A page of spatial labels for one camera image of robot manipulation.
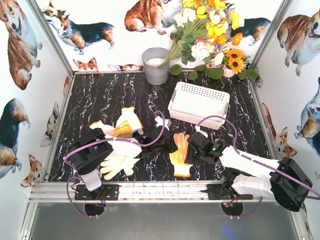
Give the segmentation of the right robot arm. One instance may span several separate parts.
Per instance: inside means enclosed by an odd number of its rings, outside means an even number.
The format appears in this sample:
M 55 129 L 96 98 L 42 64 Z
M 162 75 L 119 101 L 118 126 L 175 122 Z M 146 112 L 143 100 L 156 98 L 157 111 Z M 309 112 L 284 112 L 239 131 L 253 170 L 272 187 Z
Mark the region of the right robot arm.
M 212 142 L 201 132 L 187 140 L 187 161 L 195 164 L 218 164 L 223 167 L 225 180 L 207 193 L 214 199 L 250 199 L 253 196 L 275 200 L 291 212 L 304 205 L 312 182 L 292 159 L 267 159 L 235 149 L 218 140 Z

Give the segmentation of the white plastic storage basket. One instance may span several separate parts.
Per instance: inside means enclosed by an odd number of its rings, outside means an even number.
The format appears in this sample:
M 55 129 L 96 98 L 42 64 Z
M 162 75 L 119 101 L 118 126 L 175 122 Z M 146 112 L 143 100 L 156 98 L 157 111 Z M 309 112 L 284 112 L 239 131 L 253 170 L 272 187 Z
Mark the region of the white plastic storage basket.
M 179 81 L 168 105 L 172 119 L 218 130 L 225 123 L 230 94 Z

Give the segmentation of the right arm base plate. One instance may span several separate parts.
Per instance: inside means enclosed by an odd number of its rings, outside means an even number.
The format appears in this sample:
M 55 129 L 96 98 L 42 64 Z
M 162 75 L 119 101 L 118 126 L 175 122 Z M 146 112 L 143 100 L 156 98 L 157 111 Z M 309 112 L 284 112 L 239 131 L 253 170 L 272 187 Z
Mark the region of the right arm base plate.
M 207 184 L 207 189 L 204 193 L 207 193 L 209 200 L 252 200 L 254 197 L 251 194 L 239 194 L 230 187 L 225 188 L 222 184 Z

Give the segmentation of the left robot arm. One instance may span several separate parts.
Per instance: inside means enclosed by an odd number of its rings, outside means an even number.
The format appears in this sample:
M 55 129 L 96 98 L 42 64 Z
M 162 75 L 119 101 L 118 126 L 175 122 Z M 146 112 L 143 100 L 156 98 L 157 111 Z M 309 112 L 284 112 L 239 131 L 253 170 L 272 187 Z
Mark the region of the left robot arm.
M 84 182 L 76 188 L 76 200 L 98 200 L 107 191 L 98 167 L 107 168 L 104 176 L 111 180 L 121 171 L 131 176 L 134 166 L 152 153 L 173 153 L 178 149 L 172 133 L 157 127 L 151 133 L 133 133 L 133 137 L 112 137 L 102 128 L 90 130 L 68 148 L 65 156 Z

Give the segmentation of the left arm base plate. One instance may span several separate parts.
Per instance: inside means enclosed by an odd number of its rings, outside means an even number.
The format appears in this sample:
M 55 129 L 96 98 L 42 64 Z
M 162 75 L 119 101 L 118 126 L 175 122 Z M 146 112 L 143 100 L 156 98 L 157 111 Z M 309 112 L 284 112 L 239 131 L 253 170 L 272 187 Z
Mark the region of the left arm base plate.
M 84 184 L 80 184 L 76 187 L 74 199 L 77 201 L 89 201 L 89 200 L 106 200 L 117 201 L 119 196 L 118 184 L 105 184 L 97 188 L 96 190 L 89 191 Z

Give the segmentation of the yellow dotted knit glove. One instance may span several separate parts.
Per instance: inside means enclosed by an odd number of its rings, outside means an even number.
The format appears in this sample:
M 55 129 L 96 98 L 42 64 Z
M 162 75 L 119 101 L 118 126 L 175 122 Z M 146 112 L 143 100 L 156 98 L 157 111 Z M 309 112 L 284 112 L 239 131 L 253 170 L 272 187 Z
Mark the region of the yellow dotted knit glove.
M 117 126 L 110 135 L 112 137 L 125 138 L 133 134 L 138 129 L 141 129 L 142 125 L 136 120 L 126 120 Z

